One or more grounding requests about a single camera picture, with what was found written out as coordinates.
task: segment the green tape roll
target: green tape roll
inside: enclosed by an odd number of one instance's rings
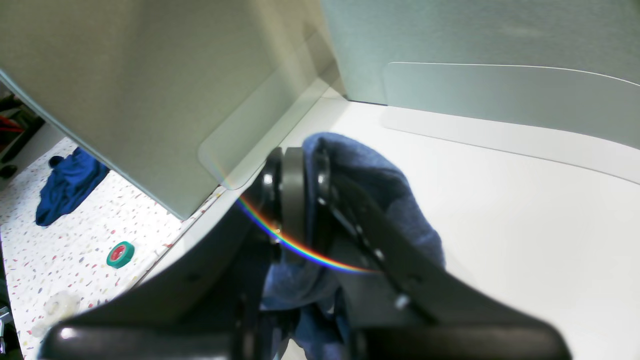
[[[107,256],[107,265],[112,268],[122,268],[131,261],[136,247],[131,243],[123,241],[114,246]]]

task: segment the blue cloth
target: blue cloth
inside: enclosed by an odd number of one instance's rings
[[[444,267],[444,254],[438,233],[429,225],[416,203],[404,174],[376,151],[345,136],[319,133],[304,144],[307,179],[317,178],[312,154],[320,142],[329,153],[332,172],[356,181],[380,206],[387,219],[426,257]],[[315,199],[310,181],[307,198]],[[313,234],[315,203],[308,202],[308,238]],[[286,310],[300,308],[301,316],[294,341],[304,348],[309,360],[344,359],[348,327],[344,301],[331,270],[307,261],[303,265],[279,263],[269,269],[262,308]]]
[[[40,191],[36,210],[36,224],[40,226],[49,226],[75,210],[109,172],[108,167],[79,147],[64,160],[55,157],[49,164],[53,170]]]

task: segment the speckled floor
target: speckled floor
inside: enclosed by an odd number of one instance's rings
[[[35,359],[41,338],[34,330],[47,321],[44,304],[65,291],[77,312],[99,306],[129,289],[196,217],[218,196],[185,222],[111,171],[71,214],[49,227],[35,224],[50,168],[51,156],[66,156],[76,144],[65,138],[38,158],[0,193],[0,236],[13,318],[25,359]],[[136,247],[131,262],[114,269],[107,254],[121,241]]]

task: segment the black mechanical arm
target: black mechanical arm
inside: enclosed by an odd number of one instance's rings
[[[571,359],[549,324],[463,284],[417,252],[349,177],[314,154],[317,198],[306,199],[304,156],[275,149],[258,178],[211,232],[155,278],[65,320],[40,357],[76,359],[272,359],[298,321],[260,311],[270,264],[302,259],[255,221],[247,204],[293,239],[370,272],[333,270],[342,286],[352,359]]]

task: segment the blue fabric on floor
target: blue fabric on floor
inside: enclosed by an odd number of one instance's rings
[[[51,175],[40,191],[36,224],[49,226],[75,210],[107,176],[109,168],[76,148],[64,160],[50,162]]]
[[[346,174],[362,186],[416,249],[444,267],[440,237],[422,215],[404,174],[359,142],[338,134],[319,133],[308,137],[303,144],[307,179],[317,177],[312,154],[320,142],[324,142],[329,152],[332,172]],[[310,183],[307,198],[315,197],[316,188]],[[307,229],[308,234],[313,234],[315,202],[307,204]],[[331,270],[309,261],[300,266],[280,263],[269,269],[262,308],[301,308],[294,340],[305,349],[308,360],[345,358],[343,344],[348,333],[343,307],[341,291]]]

